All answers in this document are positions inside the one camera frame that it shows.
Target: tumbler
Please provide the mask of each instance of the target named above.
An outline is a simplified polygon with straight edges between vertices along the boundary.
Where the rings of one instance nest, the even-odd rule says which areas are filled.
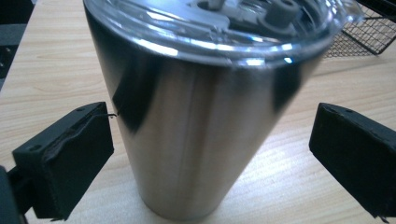
[[[166,218],[218,207],[353,0],[84,0],[139,194]]]

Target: black wire basket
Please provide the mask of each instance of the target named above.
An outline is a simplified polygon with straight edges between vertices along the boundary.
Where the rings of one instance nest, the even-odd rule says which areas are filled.
[[[327,58],[379,55],[396,39],[396,0],[358,0],[365,18],[348,23]]]

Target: wooden table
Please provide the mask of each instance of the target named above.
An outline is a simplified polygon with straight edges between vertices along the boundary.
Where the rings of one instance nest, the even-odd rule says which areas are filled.
[[[396,129],[396,45],[380,57],[327,59],[303,87],[220,207],[202,223],[382,223],[311,154],[319,102]],[[81,0],[39,0],[0,92],[0,164],[11,151],[106,92]],[[115,153],[67,223],[172,223],[140,200],[116,121]],[[48,223],[28,212],[30,223]]]

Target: clear plastic lid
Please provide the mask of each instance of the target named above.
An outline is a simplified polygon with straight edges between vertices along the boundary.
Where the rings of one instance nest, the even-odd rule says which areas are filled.
[[[215,65],[271,67],[317,55],[354,0],[84,0],[105,27],[152,53]]]

